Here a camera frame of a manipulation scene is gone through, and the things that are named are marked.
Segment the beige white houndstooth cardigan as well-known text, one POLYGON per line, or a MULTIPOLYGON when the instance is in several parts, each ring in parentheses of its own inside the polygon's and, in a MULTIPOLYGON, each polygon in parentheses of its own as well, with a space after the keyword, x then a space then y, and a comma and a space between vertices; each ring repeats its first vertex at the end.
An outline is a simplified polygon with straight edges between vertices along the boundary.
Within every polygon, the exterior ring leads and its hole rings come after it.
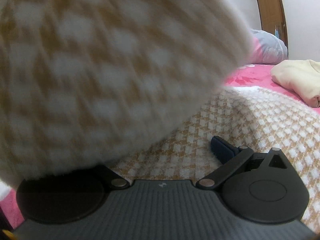
POLYGON ((1 0, 1 193, 97 164, 130 180, 198 180, 219 166, 219 135, 281 148, 319 232, 319 114, 231 85, 252 49, 227 0, 1 0))

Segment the pink floral bed sheet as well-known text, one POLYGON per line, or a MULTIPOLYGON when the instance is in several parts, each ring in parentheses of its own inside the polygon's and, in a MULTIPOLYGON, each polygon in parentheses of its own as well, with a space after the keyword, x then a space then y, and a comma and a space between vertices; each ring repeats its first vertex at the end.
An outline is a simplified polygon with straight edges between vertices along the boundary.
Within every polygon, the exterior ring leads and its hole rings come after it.
POLYGON ((149 149, 108 163, 134 179, 197 181, 220 166, 210 150, 213 136, 257 152, 280 148, 309 191, 303 222, 319 232, 319 109, 273 82, 270 65, 237 69, 223 91, 180 128, 149 149))

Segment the folded cream garment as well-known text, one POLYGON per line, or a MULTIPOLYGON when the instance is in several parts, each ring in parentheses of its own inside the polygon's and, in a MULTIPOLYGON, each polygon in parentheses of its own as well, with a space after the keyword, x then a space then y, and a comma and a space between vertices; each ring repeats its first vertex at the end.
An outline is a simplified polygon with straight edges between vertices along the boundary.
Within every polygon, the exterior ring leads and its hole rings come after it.
POLYGON ((310 107, 319 108, 319 62, 284 60, 271 69, 273 82, 294 91, 310 107))

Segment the pink grey floral duvet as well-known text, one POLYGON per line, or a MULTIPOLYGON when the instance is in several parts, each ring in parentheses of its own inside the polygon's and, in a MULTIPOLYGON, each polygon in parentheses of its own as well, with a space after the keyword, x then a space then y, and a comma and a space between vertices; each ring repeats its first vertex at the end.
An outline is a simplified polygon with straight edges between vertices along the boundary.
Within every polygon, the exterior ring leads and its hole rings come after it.
POLYGON ((253 50, 247 63, 276 65, 288 59, 287 46, 282 40, 263 30, 251 29, 251 33, 253 50))

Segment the brown wooden door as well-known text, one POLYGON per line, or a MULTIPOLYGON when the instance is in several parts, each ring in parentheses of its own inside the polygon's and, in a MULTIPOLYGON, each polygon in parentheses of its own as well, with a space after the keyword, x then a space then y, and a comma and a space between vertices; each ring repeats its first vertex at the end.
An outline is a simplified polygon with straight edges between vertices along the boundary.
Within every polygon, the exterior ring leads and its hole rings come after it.
POLYGON ((286 19, 282 0, 257 0, 261 28, 279 38, 288 46, 286 19))

